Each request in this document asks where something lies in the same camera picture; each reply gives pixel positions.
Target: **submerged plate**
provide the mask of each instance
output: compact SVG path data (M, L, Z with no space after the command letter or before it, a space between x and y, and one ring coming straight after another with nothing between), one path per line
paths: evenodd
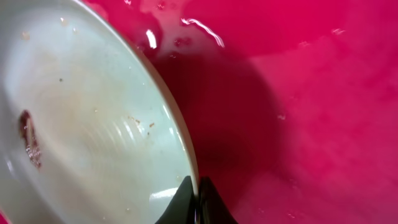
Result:
M0 208L14 224L154 223L197 177L177 105L137 54L80 2L0 3ZM23 110L39 169L18 135Z

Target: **water bubble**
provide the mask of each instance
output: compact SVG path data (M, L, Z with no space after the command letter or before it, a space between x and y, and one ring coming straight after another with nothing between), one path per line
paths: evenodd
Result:
M29 32L22 32L21 33L22 40L30 40L30 33Z
M291 213L288 213L287 216L290 217L290 218L295 218L296 217L295 215L293 215Z
M60 19L61 19L61 25L62 26L67 26L69 24L69 22L66 19L64 19L62 17Z
M285 120L286 119L286 115L280 114L280 115L278 115L278 119Z
M160 2L157 4L157 8L158 8L159 10L163 10L164 7L165 7L165 5L166 5L166 2L165 2L165 1L160 1Z
M191 45L192 44L192 39L190 37L186 37L183 39L183 42L185 45Z
M345 30L341 30L341 29L332 29L331 33L335 34L335 35L340 35L342 33L346 32Z
M310 44L307 41L302 41L298 44L299 47L308 47Z
M179 47L183 42L182 38L178 37L174 40L174 46Z

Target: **pink sink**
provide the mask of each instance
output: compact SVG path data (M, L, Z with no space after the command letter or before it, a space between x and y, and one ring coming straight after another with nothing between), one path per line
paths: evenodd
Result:
M396 223L397 1L87 3L158 69L239 223Z

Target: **food crumb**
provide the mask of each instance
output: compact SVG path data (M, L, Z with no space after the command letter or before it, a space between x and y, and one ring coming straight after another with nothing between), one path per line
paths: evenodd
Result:
M65 27L65 26L67 26L67 25L69 24L69 22L68 22L66 19L64 19L64 18L62 18L62 17L61 17L60 19L61 19L61 25L62 25L62 26Z

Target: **red stain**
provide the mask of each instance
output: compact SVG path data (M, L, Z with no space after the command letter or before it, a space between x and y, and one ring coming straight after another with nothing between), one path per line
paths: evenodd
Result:
M41 151L36 139L32 117L27 110L24 110L19 117L19 134L25 141L26 153L31 163L39 169L42 166Z

